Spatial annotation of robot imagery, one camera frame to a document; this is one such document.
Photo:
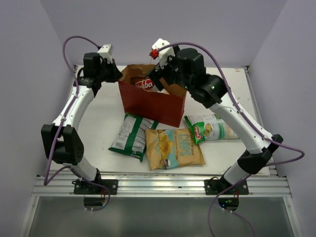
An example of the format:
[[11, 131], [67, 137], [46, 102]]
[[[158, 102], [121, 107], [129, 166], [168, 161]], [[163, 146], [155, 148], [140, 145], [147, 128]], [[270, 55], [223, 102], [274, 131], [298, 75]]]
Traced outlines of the red Chuba chips bag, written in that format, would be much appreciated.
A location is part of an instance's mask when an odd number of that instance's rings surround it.
[[135, 83], [135, 86], [137, 88], [141, 88], [145, 91], [155, 91], [156, 90], [155, 84], [153, 83], [153, 81], [151, 79], [143, 79], [141, 81], [138, 81]]

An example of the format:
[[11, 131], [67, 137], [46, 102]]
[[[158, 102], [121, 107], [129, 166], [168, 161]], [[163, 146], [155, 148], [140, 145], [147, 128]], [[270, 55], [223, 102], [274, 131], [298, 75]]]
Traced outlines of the red brown paper bag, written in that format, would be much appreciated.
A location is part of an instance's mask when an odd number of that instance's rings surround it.
[[168, 85], [164, 79], [160, 81], [165, 86], [165, 93], [152, 91], [152, 83], [147, 83], [146, 89], [135, 85], [154, 67], [150, 64], [131, 64], [123, 69], [118, 87], [124, 111], [166, 125], [179, 127], [184, 114], [187, 94], [185, 89], [176, 84]]

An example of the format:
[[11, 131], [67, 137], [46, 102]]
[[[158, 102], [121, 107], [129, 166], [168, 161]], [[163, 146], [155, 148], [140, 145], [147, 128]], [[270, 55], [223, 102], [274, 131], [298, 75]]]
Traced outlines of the dark green chips bag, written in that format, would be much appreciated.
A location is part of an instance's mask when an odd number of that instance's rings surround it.
[[158, 121], [125, 113], [118, 135], [108, 150], [142, 162], [146, 151], [146, 130], [156, 129], [157, 125]]

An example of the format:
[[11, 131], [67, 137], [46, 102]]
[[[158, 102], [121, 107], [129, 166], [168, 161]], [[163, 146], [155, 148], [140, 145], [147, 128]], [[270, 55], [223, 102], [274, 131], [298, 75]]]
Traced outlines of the light green Chuba chips bag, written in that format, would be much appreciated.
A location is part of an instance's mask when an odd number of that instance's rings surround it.
[[218, 115], [184, 116], [184, 119], [197, 145], [205, 141], [239, 138]]

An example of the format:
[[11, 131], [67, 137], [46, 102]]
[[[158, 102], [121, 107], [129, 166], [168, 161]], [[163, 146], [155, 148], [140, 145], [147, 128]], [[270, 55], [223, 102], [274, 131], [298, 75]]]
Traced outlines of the tan kettle chips bag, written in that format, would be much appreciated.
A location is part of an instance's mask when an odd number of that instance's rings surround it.
[[205, 165], [201, 148], [188, 128], [147, 129], [145, 135], [150, 170]]

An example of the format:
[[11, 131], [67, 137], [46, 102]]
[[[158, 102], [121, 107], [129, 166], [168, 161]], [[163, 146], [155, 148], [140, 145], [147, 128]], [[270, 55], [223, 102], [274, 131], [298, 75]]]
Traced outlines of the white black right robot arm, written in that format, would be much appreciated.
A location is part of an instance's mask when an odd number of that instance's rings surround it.
[[177, 84], [191, 97], [218, 115], [244, 143], [246, 150], [228, 168], [212, 188], [231, 194], [237, 183], [249, 175], [257, 174], [271, 159], [283, 142], [279, 134], [272, 135], [262, 128], [235, 100], [226, 87], [224, 78], [206, 72], [203, 55], [194, 48], [155, 48], [150, 52], [159, 63], [149, 73], [149, 78], [159, 90], [164, 88], [160, 79], [169, 85]]

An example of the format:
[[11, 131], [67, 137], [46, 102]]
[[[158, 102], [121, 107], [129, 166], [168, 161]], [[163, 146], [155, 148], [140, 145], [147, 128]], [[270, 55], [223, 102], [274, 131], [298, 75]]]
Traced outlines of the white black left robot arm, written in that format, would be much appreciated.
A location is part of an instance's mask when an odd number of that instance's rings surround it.
[[92, 194], [102, 190], [103, 182], [97, 178], [98, 169], [84, 156], [84, 145], [77, 132], [80, 121], [103, 82], [119, 81], [122, 73], [118, 70], [111, 53], [91, 52], [83, 57], [83, 67], [74, 74], [75, 81], [70, 97], [60, 115], [41, 128], [41, 137], [48, 159], [44, 184], [52, 162], [72, 170], [86, 180], [85, 188]]

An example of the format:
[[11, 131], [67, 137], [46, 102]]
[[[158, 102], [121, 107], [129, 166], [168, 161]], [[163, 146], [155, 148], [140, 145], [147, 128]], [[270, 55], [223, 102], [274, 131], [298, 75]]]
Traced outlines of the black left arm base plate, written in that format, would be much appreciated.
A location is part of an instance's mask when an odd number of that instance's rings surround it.
[[72, 181], [75, 195], [116, 195], [119, 187], [117, 179], [101, 179], [99, 184], [88, 183], [84, 180], [76, 179]]

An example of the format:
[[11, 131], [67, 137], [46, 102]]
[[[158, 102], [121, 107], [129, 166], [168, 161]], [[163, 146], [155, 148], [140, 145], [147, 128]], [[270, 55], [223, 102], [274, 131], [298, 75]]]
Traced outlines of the aluminium table frame rail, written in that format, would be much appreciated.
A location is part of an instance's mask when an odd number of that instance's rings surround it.
[[[246, 68], [222, 70], [239, 102], [262, 124], [252, 89], [249, 88]], [[118, 83], [104, 83], [84, 113], [78, 131], [87, 160], [101, 171], [102, 178], [118, 180], [117, 197], [205, 196], [204, 180], [222, 175], [245, 150], [240, 140], [203, 143], [200, 147], [206, 165], [150, 171], [146, 156], [140, 162], [108, 150], [118, 134], [123, 117]], [[32, 195], [75, 196], [72, 184], [75, 179], [76, 176], [69, 170], [61, 172], [47, 186], [43, 185], [43, 178], [38, 177]], [[245, 198], [291, 197], [287, 179], [279, 177], [273, 166], [250, 177], [247, 187], [249, 195], [243, 196]]]

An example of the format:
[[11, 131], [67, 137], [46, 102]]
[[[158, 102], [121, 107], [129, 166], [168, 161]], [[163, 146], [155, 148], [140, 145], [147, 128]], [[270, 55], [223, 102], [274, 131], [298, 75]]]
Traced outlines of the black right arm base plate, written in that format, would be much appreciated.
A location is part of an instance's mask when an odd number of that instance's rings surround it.
[[237, 184], [232, 185], [228, 183], [223, 177], [218, 179], [212, 177], [204, 180], [204, 190], [206, 195], [218, 195], [225, 191], [224, 195], [248, 195], [249, 189], [246, 180], [239, 181]]

